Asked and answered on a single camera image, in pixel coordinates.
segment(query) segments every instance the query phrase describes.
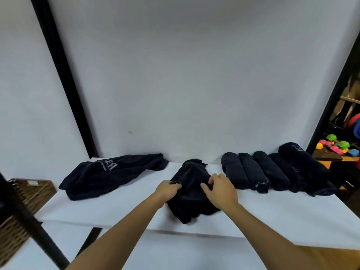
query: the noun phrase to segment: floor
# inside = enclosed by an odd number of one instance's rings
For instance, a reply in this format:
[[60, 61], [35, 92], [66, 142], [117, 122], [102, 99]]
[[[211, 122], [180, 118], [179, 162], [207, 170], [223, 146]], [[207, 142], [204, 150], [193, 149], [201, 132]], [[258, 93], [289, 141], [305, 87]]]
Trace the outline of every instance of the floor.
[[[358, 161], [359, 158], [343, 157], [343, 161]], [[320, 161], [327, 168], [330, 161]], [[306, 253], [313, 256], [324, 270], [358, 270], [360, 269], [360, 251], [332, 248], [317, 248], [301, 246]]]

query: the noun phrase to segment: pink toy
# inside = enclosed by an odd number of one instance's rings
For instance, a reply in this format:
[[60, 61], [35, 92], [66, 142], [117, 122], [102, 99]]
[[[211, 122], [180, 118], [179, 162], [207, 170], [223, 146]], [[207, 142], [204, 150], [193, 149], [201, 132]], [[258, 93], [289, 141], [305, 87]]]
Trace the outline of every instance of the pink toy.
[[344, 154], [344, 151], [342, 149], [340, 149], [338, 146], [332, 146], [330, 149], [339, 155]]

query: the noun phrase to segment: dark towel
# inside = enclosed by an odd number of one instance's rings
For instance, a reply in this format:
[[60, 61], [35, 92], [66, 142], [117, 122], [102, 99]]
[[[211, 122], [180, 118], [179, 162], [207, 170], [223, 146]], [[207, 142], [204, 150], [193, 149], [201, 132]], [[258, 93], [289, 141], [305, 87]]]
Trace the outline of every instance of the dark towel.
[[248, 153], [239, 153], [246, 177], [250, 182], [250, 189], [259, 193], [268, 193], [271, 186], [259, 164]]
[[182, 187], [167, 204], [183, 224], [187, 224], [191, 218], [196, 218], [200, 214], [211, 215], [219, 211], [200, 186], [200, 183], [205, 183], [212, 189], [212, 185], [209, 185], [210, 174], [205, 169], [206, 165], [199, 159], [187, 160], [171, 179], [172, 182], [180, 183]]
[[290, 165], [284, 158], [278, 153], [269, 154], [269, 157], [275, 162], [275, 164], [285, 173], [290, 180], [290, 191], [298, 192], [305, 191], [308, 181], [300, 175], [300, 173]]
[[331, 183], [333, 174], [296, 143], [285, 143], [279, 147], [279, 155], [285, 158], [299, 173], [308, 180], [306, 193], [311, 196], [328, 196], [338, 192]]
[[161, 153], [83, 162], [65, 177], [59, 189], [73, 201], [94, 198], [129, 183], [145, 170], [161, 171], [168, 163]]
[[236, 153], [226, 153], [221, 158], [223, 172], [237, 189], [248, 189], [249, 179], [246, 177], [244, 168]]
[[287, 191], [290, 188], [289, 178], [265, 152], [256, 151], [252, 157], [259, 163], [265, 176], [270, 180], [273, 190]]

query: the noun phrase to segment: white wall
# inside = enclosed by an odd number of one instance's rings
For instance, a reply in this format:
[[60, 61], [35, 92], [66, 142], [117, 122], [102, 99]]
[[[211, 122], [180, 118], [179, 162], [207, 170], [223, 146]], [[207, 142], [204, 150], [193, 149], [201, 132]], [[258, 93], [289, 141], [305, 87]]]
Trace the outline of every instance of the white wall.
[[50, 0], [103, 157], [306, 148], [359, 0]]
[[1, 0], [0, 172], [63, 178], [88, 158], [30, 0]]

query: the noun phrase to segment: black tripod leg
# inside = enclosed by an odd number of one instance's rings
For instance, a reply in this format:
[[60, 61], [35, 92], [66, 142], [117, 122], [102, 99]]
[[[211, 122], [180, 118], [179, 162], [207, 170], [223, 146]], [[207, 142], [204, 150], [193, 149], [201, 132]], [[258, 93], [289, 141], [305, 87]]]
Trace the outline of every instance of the black tripod leg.
[[69, 265], [69, 261], [56, 246], [54, 241], [43, 229], [34, 215], [21, 202], [15, 191], [0, 173], [0, 200], [7, 206], [19, 223], [25, 228], [30, 236], [36, 241], [41, 249], [49, 256], [56, 266], [63, 270]]

